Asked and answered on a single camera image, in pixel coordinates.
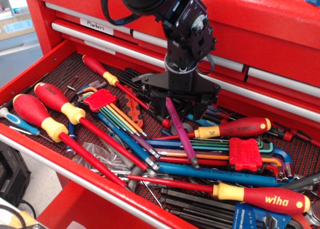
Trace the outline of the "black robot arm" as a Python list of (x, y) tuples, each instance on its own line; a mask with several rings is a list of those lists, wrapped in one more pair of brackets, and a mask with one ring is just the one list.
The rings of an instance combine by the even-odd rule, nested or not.
[(111, 18), (109, 0), (100, 2), (105, 18), (115, 26), (123, 26), (149, 15), (161, 22), (167, 39), (165, 72), (143, 75), (140, 77), (141, 84), (158, 114), (163, 114), (166, 98), (174, 97), (193, 100), (193, 119), (201, 119), (208, 105), (217, 101), (221, 90), (218, 84), (204, 79), (204, 73), (199, 70), (199, 63), (204, 58), (208, 58), (212, 68), (215, 66), (210, 52), (215, 50), (217, 42), (203, 2), (122, 0), (131, 14), (121, 19)]

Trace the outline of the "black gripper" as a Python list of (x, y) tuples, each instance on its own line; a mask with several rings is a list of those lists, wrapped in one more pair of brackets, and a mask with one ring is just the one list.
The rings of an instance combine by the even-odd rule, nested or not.
[(166, 70), (162, 73), (146, 73), (141, 76), (141, 83), (151, 96), (151, 103), (155, 112), (162, 116), (169, 115), (166, 108), (166, 98), (192, 100), (193, 120), (200, 120), (208, 105), (217, 101), (221, 87), (209, 81), (197, 72), (174, 73)]

